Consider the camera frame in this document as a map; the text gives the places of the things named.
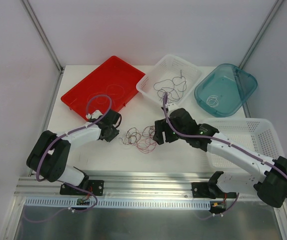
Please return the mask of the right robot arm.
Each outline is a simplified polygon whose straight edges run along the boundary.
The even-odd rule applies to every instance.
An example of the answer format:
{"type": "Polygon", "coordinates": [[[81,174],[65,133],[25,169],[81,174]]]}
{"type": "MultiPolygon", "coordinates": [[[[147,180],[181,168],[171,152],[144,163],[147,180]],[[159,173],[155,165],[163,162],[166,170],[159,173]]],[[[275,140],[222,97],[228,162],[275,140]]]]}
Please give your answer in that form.
{"type": "Polygon", "coordinates": [[[164,108],[164,118],[154,122],[153,140],[158,144],[184,140],[191,147],[222,157],[244,173],[215,171],[197,193],[216,199],[223,194],[256,195],[267,205],[280,208],[287,199],[287,159],[272,158],[251,151],[207,123],[197,123],[184,108],[171,113],[164,108]]]}

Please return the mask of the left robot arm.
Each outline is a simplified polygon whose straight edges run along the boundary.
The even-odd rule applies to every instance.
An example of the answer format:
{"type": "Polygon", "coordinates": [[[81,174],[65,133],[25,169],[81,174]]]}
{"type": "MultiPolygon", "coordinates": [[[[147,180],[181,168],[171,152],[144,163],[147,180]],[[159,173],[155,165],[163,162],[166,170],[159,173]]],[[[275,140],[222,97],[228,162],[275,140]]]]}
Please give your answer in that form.
{"type": "Polygon", "coordinates": [[[110,109],[105,113],[96,110],[87,116],[84,125],[68,132],[42,132],[26,160],[38,181],[62,182],[62,195],[83,195],[87,191],[97,196],[103,194],[103,187],[96,188],[96,181],[90,180],[89,175],[68,165],[68,157],[72,150],[90,142],[114,140],[119,134],[122,115],[110,109]]]}

